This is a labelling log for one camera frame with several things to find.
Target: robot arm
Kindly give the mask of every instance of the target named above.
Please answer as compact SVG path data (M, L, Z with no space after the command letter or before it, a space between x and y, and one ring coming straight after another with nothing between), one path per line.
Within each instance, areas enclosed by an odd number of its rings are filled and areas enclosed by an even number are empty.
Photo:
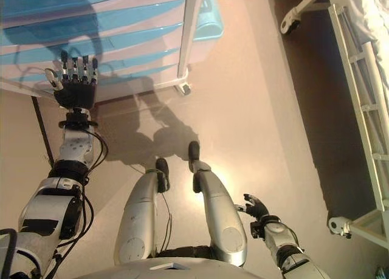
M256 218L256 221L250 224L251 235L265 242L283 278L329 279L328 275L300 248L293 230L282 223L277 216L270 215L266 206L258 198L244 194L244 199L250 204L236 205L236 209Z
M74 73L69 78L67 54L62 55L63 74L58 81L54 71L46 69L46 77L54 88L57 102L67 108L60 155L19 218L19 232L10 255L11 235L0 239L0 272L2 279L41 278L63 239L77 233L81 213L84 214L84 186L93 169L94 122L89 120L97 85L97 61L93 59L93 73L88 82L88 57L83 58L84 75L78 77L77 59Z

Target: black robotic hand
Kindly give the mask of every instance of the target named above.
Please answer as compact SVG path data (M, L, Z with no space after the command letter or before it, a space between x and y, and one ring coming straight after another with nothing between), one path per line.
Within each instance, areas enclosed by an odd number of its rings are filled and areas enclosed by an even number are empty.
M245 212L250 216L253 216L257 221L262 217L269 215L269 211L266 206L255 196L250 194L244 194L244 199L249 203L246 206L235 205L236 210L239 212Z
M83 76L78 76L78 58L72 58L73 74L68 74L67 53L61 54L62 78L59 80L52 69L45 69L46 78L54 88L54 97L60 106L67 109L81 108L91 109L94 105L95 90L97 85L97 59L92 60L92 74L88 80L88 56L83 56Z

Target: silver robot leg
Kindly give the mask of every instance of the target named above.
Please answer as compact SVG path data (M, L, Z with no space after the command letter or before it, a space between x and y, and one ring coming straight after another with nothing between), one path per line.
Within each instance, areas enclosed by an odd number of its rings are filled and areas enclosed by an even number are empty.
M156 255L156 196L170 187L165 159L158 159L156 168L147 171L137 181L125 205L116 239L115 264Z
M219 261L242 266L247 256L247 237L234 203L209 165L199 160L199 144L189 145L189 167L194 173L193 191L204 195L211 249Z

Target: bed frame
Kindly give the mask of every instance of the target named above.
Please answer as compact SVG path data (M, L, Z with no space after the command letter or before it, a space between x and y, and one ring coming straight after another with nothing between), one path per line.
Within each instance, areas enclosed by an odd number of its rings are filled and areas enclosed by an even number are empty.
M347 238L362 236L389 249L389 97L376 64L371 42L360 44L349 20L346 1L315 3L302 0L281 23L283 34L291 33L301 21L301 14L328 9L342 57L353 107L363 143L376 209L357 220L333 217L328 221L332 233Z

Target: humanoid robot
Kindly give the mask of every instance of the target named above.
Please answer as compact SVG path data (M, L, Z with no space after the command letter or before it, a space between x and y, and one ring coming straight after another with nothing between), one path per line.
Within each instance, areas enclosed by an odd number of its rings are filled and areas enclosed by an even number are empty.
M97 85L97 60L92 60L90 73L88 56L83 57L82 77L78 74L78 59L72 59L71 76L67 62L64 53L60 80L53 70L46 69L57 102L69 110L66 120L60 122L64 131L60 155L22 211L19 232L0 231L1 279L52 279L91 227L92 220L86 225L86 207L91 211L93 208L85 186L88 174L108 153L89 115ZM98 138L102 147L95 162L93 138ZM156 196L170 188L168 165L160 158L155 169L146 171L137 181L125 205L115 245L115 266L81 278L259 278L242 268L247 238L238 212L255 218L250 224L251 235L265 242L284 278L329 278L304 254L295 233L279 217L270 215L259 199L245 194L246 206L233 203L211 167L200 160L198 142L188 145L188 156L193 191L204 195L210 245L156 250ZM57 249L64 246L69 247L59 254ZM49 270L52 260L56 263Z

